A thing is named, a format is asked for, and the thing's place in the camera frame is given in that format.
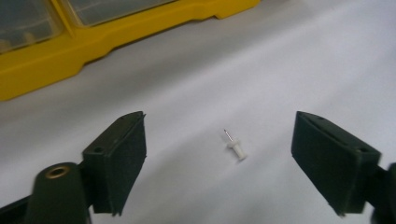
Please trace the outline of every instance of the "transparent lid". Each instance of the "transparent lid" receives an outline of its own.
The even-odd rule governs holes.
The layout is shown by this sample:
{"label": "transparent lid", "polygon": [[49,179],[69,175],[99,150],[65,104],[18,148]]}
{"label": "transparent lid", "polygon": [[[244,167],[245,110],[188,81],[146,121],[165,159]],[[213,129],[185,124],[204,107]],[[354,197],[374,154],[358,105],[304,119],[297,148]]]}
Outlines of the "transparent lid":
{"label": "transparent lid", "polygon": [[79,26],[93,26],[174,0],[64,0]]}
{"label": "transparent lid", "polygon": [[0,0],[0,53],[52,38],[62,31],[46,0]]}

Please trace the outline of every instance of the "black object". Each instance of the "black object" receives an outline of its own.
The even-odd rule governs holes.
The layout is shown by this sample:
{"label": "black object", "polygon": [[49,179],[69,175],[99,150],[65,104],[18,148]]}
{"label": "black object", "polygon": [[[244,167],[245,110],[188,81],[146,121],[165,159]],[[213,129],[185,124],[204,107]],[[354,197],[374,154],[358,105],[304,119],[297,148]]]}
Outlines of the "black object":
{"label": "black object", "polygon": [[80,165],[44,169],[30,197],[0,209],[2,224],[91,223],[95,213],[121,214],[146,158],[143,112],[117,119],[83,151]]}
{"label": "black object", "polygon": [[375,208],[372,223],[396,223],[396,163],[377,164],[381,153],[330,121],[297,112],[291,154],[339,215]]}

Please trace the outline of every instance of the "yellow frame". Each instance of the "yellow frame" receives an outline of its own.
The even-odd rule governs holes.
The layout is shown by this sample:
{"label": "yellow frame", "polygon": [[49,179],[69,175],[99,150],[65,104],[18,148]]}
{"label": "yellow frame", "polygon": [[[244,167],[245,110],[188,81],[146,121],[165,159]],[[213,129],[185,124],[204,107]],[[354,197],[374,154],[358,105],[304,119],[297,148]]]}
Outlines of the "yellow frame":
{"label": "yellow frame", "polygon": [[84,63],[103,57],[117,46],[186,21],[213,16],[223,19],[260,3],[260,0],[177,0],[81,28],[68,17],[61,0],[50,1],[64,31],[50,40],[0,55],[0,100],[74,76]]}

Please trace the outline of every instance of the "white table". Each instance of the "white table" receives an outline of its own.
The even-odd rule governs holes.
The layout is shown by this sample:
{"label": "white table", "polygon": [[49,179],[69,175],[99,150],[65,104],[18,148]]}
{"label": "white table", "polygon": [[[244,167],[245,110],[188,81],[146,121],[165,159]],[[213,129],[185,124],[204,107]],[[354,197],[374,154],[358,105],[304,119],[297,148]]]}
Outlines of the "white table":
{"label": "white table", "polygon": [[[295,112],[331,120],[396,161],[396,2],[263,0],[195,21],[0,103],[0,205],[143,110],[148,157],[122,217],[94,224],[369,223],[338,217],[291,157]],[[226,128],[248,157],[226,148]]]}

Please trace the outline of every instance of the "white push pin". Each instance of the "white push pin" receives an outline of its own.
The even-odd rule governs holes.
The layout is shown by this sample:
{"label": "white push pin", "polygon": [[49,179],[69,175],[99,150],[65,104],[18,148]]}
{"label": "white push pin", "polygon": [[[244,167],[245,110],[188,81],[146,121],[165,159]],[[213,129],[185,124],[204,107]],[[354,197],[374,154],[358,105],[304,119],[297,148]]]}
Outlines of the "white push pin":
{"label": "white push pin", "polygon": [[232,148],[235,151],[236,155],[238,156],[239,160],[242,161],[247,157],[247,154],[242,151],[241,148],[241,141],[238,139],[233,140],[228,132],[224,129],[225,134],[227,134],[228,138],[230,138],[231,142],[227,144],[227,147]]}

